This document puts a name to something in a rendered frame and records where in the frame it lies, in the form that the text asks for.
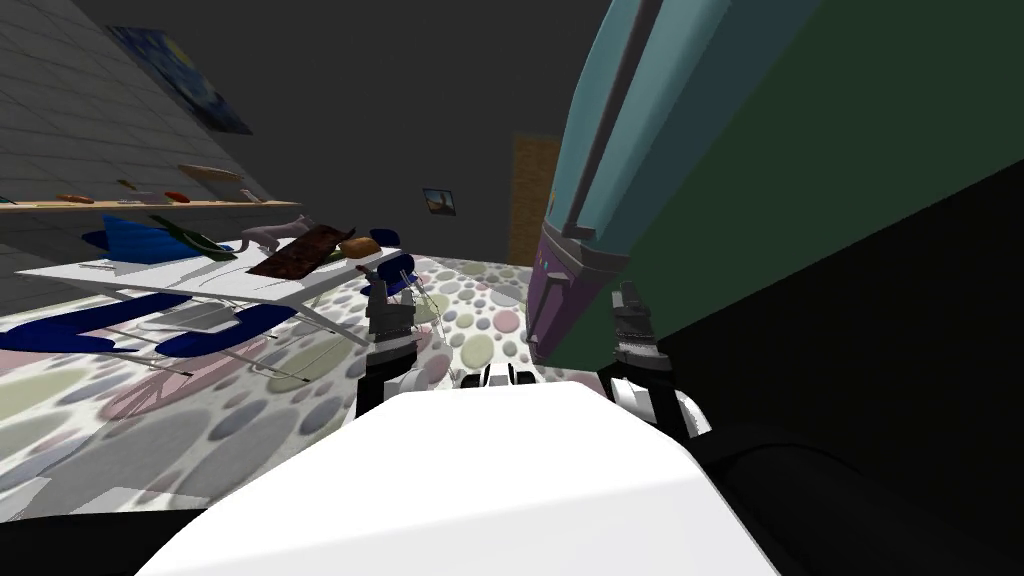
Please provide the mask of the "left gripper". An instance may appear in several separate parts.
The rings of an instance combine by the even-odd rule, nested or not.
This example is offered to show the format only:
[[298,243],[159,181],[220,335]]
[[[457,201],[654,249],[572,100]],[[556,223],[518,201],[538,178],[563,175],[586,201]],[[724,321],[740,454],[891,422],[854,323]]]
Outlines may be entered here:
[[366,317],[376,348],[394,348],[409,343],[416,312],[415,290],[403,288],[395,302],[389,301],[389,283],[376,270],[366,269]]

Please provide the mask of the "wooden wall shelf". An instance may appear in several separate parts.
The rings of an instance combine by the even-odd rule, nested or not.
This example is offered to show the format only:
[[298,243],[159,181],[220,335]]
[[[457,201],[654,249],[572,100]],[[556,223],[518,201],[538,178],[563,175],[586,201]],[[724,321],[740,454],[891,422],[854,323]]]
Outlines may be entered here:
[[270,200],[266,195],[256,194],[253,186],[237,172],[194,164],[179,164],[177,168],[203,190],[212,194],[213,199],[193,199],[183,192],[170,189],[162,192],[139,191],[135,186],[121,183],[127,195],[119,199],[95,200],[86,196],[63,194],[57,195],[56,199],[51,201],[0,201],[0,215],[146,209],[304,208],[302,203]]

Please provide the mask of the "purple fridge drawer front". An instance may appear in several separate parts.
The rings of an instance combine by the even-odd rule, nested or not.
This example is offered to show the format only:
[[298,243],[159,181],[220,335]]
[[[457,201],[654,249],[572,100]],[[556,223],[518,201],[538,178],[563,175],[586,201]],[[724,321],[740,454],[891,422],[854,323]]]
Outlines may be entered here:
[[629,262],[626,254],[592,249],[580,240],[564,238],[561,231],[549,222],[542,225],[538,251],[526,297],[526,333],[529,317],[542,291],[548,272],[563,272],[570,279],[564,291],[556,290],[551,308],[538,328],[539,342],[527,344],[532,361],[545,361],[583,316],[603,287],[615,278]]

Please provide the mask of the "white dining table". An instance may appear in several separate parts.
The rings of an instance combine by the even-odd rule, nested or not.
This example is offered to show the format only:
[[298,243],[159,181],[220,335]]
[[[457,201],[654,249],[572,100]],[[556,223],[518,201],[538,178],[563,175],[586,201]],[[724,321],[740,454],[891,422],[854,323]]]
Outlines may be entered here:
[[312,298],[355,280],[359,266],[375,269],[400,254],[384,247],[361,259],[342,259],[311,272],[299,280],[273,279],[252,275],[250,268],[267,258],[261,249],[250,246],[231,261],[214,262],[205,257],[143,265],[108,260],[22,270],[19,276],[55,281],[78,289],[126,300],[123,289],[170,293],[230,302],[271,304],[297,312],[301,321],[332,331],[356,344],[368,341],[341,324],[307,305]]

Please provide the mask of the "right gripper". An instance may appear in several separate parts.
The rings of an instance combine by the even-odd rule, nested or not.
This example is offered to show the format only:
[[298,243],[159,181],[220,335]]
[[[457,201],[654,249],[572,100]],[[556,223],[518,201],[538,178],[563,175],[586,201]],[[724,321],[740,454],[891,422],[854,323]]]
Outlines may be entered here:
[[635,283],[625,281],[623,293],[611,292],[615,318],[615,360],[641,369],[669,372],[671,359],[657,347],[650,310],[643,302]]

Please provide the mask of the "brown door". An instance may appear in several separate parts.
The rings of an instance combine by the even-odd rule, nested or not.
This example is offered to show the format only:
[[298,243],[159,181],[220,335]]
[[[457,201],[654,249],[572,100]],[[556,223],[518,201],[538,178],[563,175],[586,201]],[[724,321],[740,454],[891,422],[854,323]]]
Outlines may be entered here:
[[510,222],[506,261],[530,266],[550,201],[560,140],[515,133],[512,143]]

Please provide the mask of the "dark green fridge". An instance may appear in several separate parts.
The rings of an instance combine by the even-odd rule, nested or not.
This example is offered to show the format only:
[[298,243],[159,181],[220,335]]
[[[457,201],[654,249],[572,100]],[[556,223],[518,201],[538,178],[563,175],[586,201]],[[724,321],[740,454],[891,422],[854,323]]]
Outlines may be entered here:
[[1024,159],[1024,0],[822,0],[543,362],[671,334]]

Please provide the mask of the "blue starry wall picture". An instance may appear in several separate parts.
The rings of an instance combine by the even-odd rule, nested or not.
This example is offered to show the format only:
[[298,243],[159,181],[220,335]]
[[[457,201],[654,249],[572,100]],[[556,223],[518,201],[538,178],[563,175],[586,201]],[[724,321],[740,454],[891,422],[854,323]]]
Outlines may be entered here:
[[108,26],[106,30],[129,54],[150,69],[206,129],[252,135],[250,127],[166,32],[126,26]]

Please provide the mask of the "teal fridge door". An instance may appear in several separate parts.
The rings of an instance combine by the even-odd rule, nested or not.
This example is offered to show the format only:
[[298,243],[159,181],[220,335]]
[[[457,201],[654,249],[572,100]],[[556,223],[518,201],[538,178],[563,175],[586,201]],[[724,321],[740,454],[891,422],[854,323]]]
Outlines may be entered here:
[[[580,213],[626,254],[822,0],[664,0]],[[569,108],[545,223],[561,231],[639,0],[611,0]]]

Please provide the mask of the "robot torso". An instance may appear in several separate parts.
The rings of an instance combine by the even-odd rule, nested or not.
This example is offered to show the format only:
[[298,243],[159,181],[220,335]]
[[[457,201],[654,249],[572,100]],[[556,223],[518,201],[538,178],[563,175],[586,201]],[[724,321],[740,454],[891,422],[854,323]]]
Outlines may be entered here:
[[137,576],[780,576],[674,439],[578,382],[397,395]]

